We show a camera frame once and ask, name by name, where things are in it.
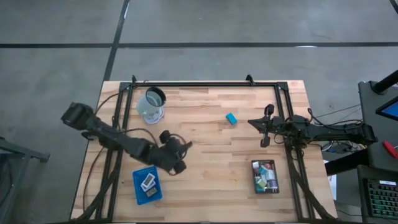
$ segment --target concrete floor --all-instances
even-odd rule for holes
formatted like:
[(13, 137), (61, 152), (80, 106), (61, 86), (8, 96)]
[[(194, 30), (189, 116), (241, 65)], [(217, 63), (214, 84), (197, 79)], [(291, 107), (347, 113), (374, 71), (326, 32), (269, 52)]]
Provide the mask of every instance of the concrete floor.
[[(0, 44), (111, 43), (122, 4), (3, 0)], [(134, 0), (121, 42), (387, 42), (398, 41), (397, 21), (388, 0)], [(87, 142), (60, 117), (72, 101), (96, 105), (109, 52), (0, 49), (0, 136), (51, 153), (31, 163), (13, 223), (68, 219)], [(396, 47), (119, 49), (110, 79), (301, 79), (323, 114), (358, 104), (358, 82), (398, 69), (396, 58)], [(355, 178), (339, 175), (339, 202), (358, 206)]]

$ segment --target keyboard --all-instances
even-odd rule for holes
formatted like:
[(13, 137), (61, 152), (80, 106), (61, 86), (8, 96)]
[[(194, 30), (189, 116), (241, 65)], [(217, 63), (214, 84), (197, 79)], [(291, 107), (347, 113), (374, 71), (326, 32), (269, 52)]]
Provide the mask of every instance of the keyboard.
[(398, 220), (398, 186), (395, 182), (366, 180), (370, 216)]

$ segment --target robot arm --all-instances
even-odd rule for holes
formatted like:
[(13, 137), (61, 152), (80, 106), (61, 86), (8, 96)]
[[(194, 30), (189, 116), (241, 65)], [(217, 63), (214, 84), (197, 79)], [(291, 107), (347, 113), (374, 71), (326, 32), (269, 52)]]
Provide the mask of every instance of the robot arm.
[(90, 136), (97, 136), (99, 143), (107, 149), (121, 147), (134, 159), (148, 165), (153, 164), (168, 173), (173, 169), (175, 174), (179, 174), (187, 168), (182, 159), (192, 142), (181, 144), (178, 139), (170, 137), (168, 131), (160, 135), (160, 140), (165, 145), (158, 147), (146, 139), (132, 138), (125, 135), (125, 132), (117, 132), (96, 117), (90, 106), (83, 103), (72, 103), (61, 120), (71, 128), (86, 130), (81, 135), (89, 140)]
[(284, 121), (274, 113), (274, 105), (269, 104), (264, 111), (264, 117), (249, 120), (260, 133), (264, 134), (261, 147), (267, 147), (270, 143), (268, 133), (279, 134), (293, 147), (306, 148), (312, 141), (352, 141), (357, 144), (370, 145), (377, 142), (373, 129), (368, 124), (344, 124), (344, 125), (314, 125), (302, 116), (294, 115)]

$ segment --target blue tray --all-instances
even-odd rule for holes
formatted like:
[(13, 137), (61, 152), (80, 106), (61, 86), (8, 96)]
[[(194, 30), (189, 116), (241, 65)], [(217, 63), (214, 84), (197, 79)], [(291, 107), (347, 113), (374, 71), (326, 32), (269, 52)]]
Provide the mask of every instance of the blue tray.
[[(155, 176), (155, 187), (157, 193), (152, 197), (147, 197), (146, 193), (141, 188), (141, 183), (145, 180), (147, 175), (151, 173)], [(162, 199), (162, 189), (160, 188), (159, 176), (157, 175), (156, 166), (150, 166), (141, 170), (134, 171), (132, 173), (132, 182), (134, 184), (134, 191), (136, 192), (137, 204), (143, 205), (149, 202), (154, 202), (156, 200)]]

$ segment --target wooden table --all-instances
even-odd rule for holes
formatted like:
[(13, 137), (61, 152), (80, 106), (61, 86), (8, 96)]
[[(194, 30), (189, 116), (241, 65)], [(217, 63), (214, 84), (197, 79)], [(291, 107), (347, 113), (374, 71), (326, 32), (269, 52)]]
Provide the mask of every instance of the wooden table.
[[(294, 113), (309, 117), (307, 113), (309, 104), (303, 81), (288, 81), (288, 83)], [(119, 82), (104, 82), (99, 103), (109, 95), (117, 93), (118, 89)], [(146, 128), (155, 137), (159, 137), (162, 131), (168, 129), (171, 133), (181, 134), (187, 141), (193, 141), (193, 147), (189, 149), (185, 158), (187, 169), (177, 176), (169, 176), (163, 170), (158, 170), (163, 199), (146, 205), (137, 205), (132, 172), (146, 165), (125, 153), (121, 164), (114, 222), (297, 221), (283, 145), (276, 145), (271, 141), (269, 147), (261, 148), (262, 135), (247, 123), (248, 119), (261, 118), (264, 115), (264, 107), (269, 103), (276, 105), (273, 88), (162, 87), (162, 89), (167, 95), (164, 119), (153, 125), (148, 125), (141, 119), (136, 111), (136, 103), (146, 88), (137, 88), (133, 94), (128, 127)], [(104, 104), (98, 116), (104, 122), (111, 124), (115, 105), (116, 97)], [(228, 113), (233, 113), (238, 120), (235, 126), (227, 122), (225, 116)], [(146, 133), (139, 131), (129, 135), (150, 139)], [(101, 146), (97, 142), (88, 145), (72, 218), (83, 212), (83, 188), (88, 170), (100, 149)], [(106, 150), (102, 152), (103, 155), (93, 169), (86, 194), (86, 206), (100, 189), (105, 152)], [(309, 146), (304, 152), (310, 189), (328, 212), (336, 217), (319, 147)], [(253, 159), (275, 160), (279, 194), (254, 193), (250, 163)], [(306, 214), (305, 199), (301, 190), (300, 198)]]

